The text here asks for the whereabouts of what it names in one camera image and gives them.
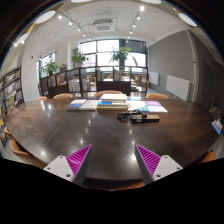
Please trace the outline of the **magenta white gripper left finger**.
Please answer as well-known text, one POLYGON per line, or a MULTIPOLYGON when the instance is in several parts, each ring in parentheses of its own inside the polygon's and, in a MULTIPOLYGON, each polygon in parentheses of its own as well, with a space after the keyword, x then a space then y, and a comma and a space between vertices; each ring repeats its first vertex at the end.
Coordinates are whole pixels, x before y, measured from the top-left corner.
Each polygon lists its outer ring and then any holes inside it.
POLYGON ((89 166, 91 153, 92 145, 87 145, 67 157, 59 155, 44 170, 81 186, 89 166))

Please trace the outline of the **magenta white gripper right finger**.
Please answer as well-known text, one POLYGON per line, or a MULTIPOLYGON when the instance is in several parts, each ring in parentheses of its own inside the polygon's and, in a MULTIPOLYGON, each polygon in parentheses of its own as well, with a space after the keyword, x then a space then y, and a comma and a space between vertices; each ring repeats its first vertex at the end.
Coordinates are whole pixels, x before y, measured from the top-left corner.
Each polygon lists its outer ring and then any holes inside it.
POLYGON ((135 156, 145 184, 160 180, 182 169, 182 166, 169 155, 160 156, 140 145, 135 146, 135 156))

